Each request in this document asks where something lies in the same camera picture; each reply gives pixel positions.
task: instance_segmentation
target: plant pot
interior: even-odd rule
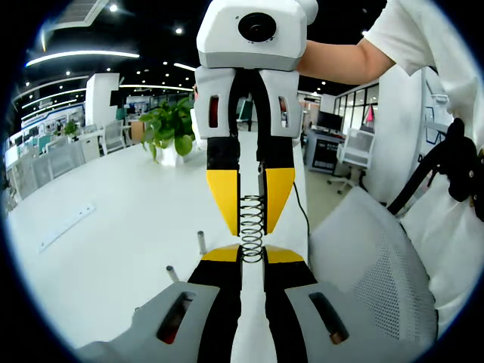
[[[185,162],[184,157],[178,155],[175,149],[175,143],[170,142],[166,149],[158,149],[158,163],[164,166],[177,166]]]

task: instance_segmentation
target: white sleeve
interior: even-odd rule
[[[435,63],[424,35],[397,0],[388,0],[365,39],[402,67],[409,76]]]

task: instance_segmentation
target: person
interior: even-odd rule
[[[430,0],[388,0],[357,45],[308,41],[297,69],[304,76],[357,85],[379,78],[395,64],[409,76],[435,67],[449,110],[464,121],[465,135],[482,150],[484,88],[478,68],[455,28]],[[439,335],[466,303],[484,263],[484,222],[469,200],[453,200],[448,186],[446,176],[437,175],[401,220],[430,277]]]

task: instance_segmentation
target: black strap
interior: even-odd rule
[[[459,202],[473,199],[477,217],[484,222],[484,155],[477,155],[476,145],[464,137],[464,122],[455,119],[448,127],[446,138],[420,162],[398,197],[388,207],[395,215],[408,202],[420,183],[433,171],[448,176],[448,193]]]

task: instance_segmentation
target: metal rod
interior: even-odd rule
[[[198,231],[198,244],[200,245],[200,255],[204,255],[206,253],[206,246],[205,246],[205,235],[203,231]]]
[[[170,278],[172,279],[173,282],[179,282],[180,281],[180,279],[178,278],[178,275],[176,274],[173,266],[171,266],[171,265],[166,266],[166,272],[168,272],[168,275],[170,276]]]

